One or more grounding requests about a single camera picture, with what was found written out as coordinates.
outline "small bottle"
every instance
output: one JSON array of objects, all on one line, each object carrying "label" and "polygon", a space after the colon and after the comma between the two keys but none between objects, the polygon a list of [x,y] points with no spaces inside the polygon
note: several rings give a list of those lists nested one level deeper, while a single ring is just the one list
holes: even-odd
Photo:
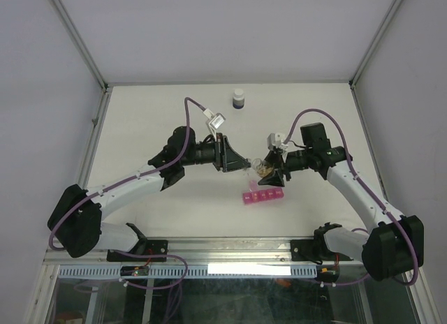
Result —
[{"label": "small bottle", "polygon": [[245,104],[244,90],[235,89],[233,92],[233,107],[235,109],[242,109]]},{"label": "small bottle", "polygon": [[254,159],[251,162],[251,167],[260,177],[266,177],[273,170],[273,167],[266,160],[262,159]]}]

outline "glass panel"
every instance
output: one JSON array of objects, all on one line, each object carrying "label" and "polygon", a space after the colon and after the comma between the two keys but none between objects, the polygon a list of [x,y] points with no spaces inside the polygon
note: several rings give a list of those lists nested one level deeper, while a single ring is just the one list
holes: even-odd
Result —
[{"label": "glass panel", "polygon": [[[360,266],[336,270],[338,282],[364,274]],[[132,280],[141,286],[173,281]],[[391,280],[322,288],[302,279],[185,279],[181,286],[147,291],[119,281],[59,279],[54,295],[47,323],[417,323],[406,288]]]}]

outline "white ceiling panel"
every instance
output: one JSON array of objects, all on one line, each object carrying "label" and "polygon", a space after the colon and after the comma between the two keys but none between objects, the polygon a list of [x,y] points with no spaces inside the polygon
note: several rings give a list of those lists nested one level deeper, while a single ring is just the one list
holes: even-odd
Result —
[{"label": "white ceiling panel", "polygon": [[107,82],[347,80],[392,0],[62,0]]}]

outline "white table surface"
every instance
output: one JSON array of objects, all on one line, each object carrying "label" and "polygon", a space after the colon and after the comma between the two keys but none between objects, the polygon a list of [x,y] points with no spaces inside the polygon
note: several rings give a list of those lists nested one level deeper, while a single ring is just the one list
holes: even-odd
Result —
[{"label": "white table surface", "polygon": [[[236,110],[231,95],[236,87],[246,95],[245,108]],[[209,84],[115,87],[96,151],[89,186],[126,175],[158,154],[173,130],[185,124],[184,97],[190,96],[221,112],[221,132],[242,156],[264,158],[269,133],[288,133],[297,113],[307,108],[329,112],[342,126],[357,168],[379,188],[360,119],[347,84]],[[191,127],[198,140],[207,134],[206,118],[190,105]],[[299,126],[323,122],[332,146],[341,144],[335,127],[320,114]],[[255,205],[242,203],[248,174],[222,173],[209,165],[186,167],[186,176],[173,187],[134,202],[110,215],[110,223],[134,223],[152,237],[285,237],[312,235],[325,222],[347,228],[362,221],[343,196],[312,170],[294,172],[281,200]]]}]

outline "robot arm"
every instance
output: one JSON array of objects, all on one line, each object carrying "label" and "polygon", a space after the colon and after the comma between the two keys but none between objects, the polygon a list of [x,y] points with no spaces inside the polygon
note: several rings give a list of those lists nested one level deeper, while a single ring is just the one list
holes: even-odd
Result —
[{"label": "robot arm", "polygon": [[248,160],[231,148],[228,138],[222,133],[213,131],[204,141],[196,143],[196,134],[190,128],[187,148],[182,158],[170,167],[149,173],[175,160],[183,148],[185,137],[186,127],[176,128],[167,145],[149,160],[147,165],[113,183],[87,190],[74,184],[64,191],[47,223],[50,230],[77,203],[93,196],[84,202],[78,211],[72,213],[56,232],[57,239],[71,257],[78,258],[92,249],[144,253],[147,240],[136,226],[130,223],[117,226],[102,220],[120,207],[177,183],[184,176],[184,166],[212,163],[222,172],[250,166]]},{"label": "robot arm", "polygon": [[322,123],[301,127],[304,149],[285,151],[280,134],[268,138],[270,152],[265,164],[272,170],[259,181],[260,185],[284,186],[297,170],[312,169],[328,180],[351,204],[366,226],[367,233],[354,233],[339,224],[327,223],[314,232],[311,246],[300,249],[311,260],[322,261],[333,253],[342,253],[363,262],[369,275],[377,281],[413,269],[413,258],[392,217],[403,227],[416,252],[418,266],[423,264],[423,224],[416,216],[405,217],[377,191],[386,211],[357,180],[349,167],[350,155],[343,147],[331,147]]}]

